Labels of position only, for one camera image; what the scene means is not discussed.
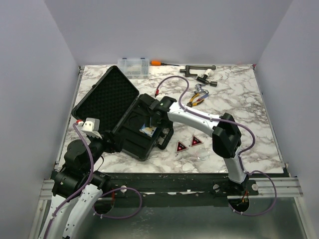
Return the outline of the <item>clear round dealer button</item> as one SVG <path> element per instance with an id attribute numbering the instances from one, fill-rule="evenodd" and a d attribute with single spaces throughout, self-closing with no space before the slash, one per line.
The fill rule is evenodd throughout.
<path id="1" fill-rule="evenodd" d="M 210 151 L 205 148 L 200 148 L 196 152 L 196 157 L 198 160 L 208 160 L 210 158 Z"/>

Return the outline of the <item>black foam lined carry case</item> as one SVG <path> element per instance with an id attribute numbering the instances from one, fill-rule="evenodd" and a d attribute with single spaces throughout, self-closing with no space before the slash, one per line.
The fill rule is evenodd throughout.
<path id="1" fill-rule="evenodd" d="M 138 106 L 140 95 L 124 73 L 111 66 L 73 108 L 72 116 L 77 120 L 99 119 L 102 138 L 105 132 L 122 135 L 125 138 L 122 151 L 145 161 L 153 148 L 166 149 L 174 130 L 157 127 L 152 137 L 140 132 L 145 124 Z"/>

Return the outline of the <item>red triangle all-in button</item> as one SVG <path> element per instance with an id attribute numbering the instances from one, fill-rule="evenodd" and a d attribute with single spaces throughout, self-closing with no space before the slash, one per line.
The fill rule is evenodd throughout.
<path id="1" fill-rule="evenodd" d="M 176 149 L 175 149 L 176 153 L 180 153 L 180 152 L 188 150 L 188 149 L 189 148 L 184 143 L 182 143 L 180 140 L 177 141 Z"/>
<path id="2" fill-rule="evenodd" d="M 200 140 L 197 136 L 193 135 L 191 138 L 190 146 L 194 147 L 194 146 L 201 145 L 201 144 L 203 144 L 203 141 Z"/>

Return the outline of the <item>blue playing card deck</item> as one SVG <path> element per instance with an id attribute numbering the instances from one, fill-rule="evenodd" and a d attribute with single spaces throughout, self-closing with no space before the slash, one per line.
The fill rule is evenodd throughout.
<path id="1" fill-rule="evenodd" d="M 140 132 L 144 133 L 145 135 L 152 137 L 156 131 L 156 127 L 146 127 L 145 124 L 140 128 Z"/>

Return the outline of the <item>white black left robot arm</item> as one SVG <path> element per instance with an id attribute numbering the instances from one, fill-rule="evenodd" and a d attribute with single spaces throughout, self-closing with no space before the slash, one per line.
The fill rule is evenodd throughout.
<path id="1" fill-rule="evenodd" d="M 73 239 L 93 204 L 111 190 L 110 176 L 94 170 L 104 152 L 120 152 L 124 139 L 107 133 L 104 138 L 83 137 L 69 143 L 65 163 L 55 175 L 51 205 L 39 235 L 41 239 Z"/>

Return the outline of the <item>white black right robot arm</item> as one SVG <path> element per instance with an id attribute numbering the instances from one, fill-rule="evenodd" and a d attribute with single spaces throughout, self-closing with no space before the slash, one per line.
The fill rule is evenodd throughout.
<path id="1" fill-rule="evenodd" d="M 249 176 L 240 159 L 240 124 L 232 115 L 225 113 L 215 116 L 199 110 L 193 110 L 180 101 L 163 97 L 157 100 L 148 94 L 142 94 L 138 102 L 145 117 L 147 127 L 172 128 L 174 122 L 197 129 L 212 138 L 212 149 L 224 159 L 228 170 L 229 189 L 235 195 L 247 190 Z"/>

